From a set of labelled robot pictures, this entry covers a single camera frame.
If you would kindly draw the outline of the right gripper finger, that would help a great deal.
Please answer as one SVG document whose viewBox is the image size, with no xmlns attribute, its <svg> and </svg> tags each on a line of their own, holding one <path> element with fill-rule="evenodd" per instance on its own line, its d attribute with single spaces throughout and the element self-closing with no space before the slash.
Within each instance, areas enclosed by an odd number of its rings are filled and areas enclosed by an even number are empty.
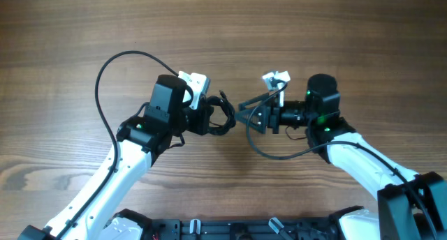
<svg viewBox="0 0 447 240">
<path fill-rule="evenodd" d="M 266 131 L 266 109 L 260 107 L 245 107 L 238 106 L 238 111 L 235 113 L 235 119 L 245 125 L 249 124 L 258 133 L 265 134 Z"/>
<path fill-rule="evenodd" d="M 270 96 L 269 93 L 264 93 L 264 94 L 261 94 L 261 95 L 255 97 L 255 98 L 246 100 L 246 101 L 238 104 L 238 109 L 239 110 L 245 110 L 247 108 L 247 106 L 252 105 L 254 103 L 261 102 L 262 100 L 265 100 L 269 96 Z"/>
</svg>

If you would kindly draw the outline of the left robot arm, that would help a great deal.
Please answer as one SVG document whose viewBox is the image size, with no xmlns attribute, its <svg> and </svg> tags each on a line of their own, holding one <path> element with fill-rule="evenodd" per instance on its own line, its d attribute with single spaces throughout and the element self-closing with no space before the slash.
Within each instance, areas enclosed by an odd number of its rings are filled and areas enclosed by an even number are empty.
<svg viewBox="0 0 447 240">
<path fill-rule="evenodd" d="M 156 159 L 172 148 L 173 137 L 207 133 L 212 107 L 210 81 L 180 71 L 160 75 L 149 102 L 112 135 L 112 148 L 87 184 L 44 228 L 27 226 L 20 239 L 150 239 L 152 220 L 131 210 L 116 210 L 125 194 Z"/>
</svg>

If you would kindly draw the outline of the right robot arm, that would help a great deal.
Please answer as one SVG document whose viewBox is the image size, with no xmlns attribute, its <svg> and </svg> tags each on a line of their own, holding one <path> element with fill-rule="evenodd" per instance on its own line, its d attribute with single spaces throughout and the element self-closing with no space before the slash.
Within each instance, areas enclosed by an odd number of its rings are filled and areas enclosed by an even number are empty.
<svg viewBox="0 0 447 240">
<path fill-rule="evenodd" d="M 299 220 L 297 239 L 446 238 L 446 180 L 403 167 L 368 144 L 341 117 L 333 76 L 311 76 L 303 101 L 285 99 L 288 72 L 268 73 L 263 81 L 268 92 L 240 103 L 235 118 L 259 133 L 305 128 L 308 151 L 345 171 L 378 203 L 377 213 L 353 206 L 316 222 Z"/>
</svg>

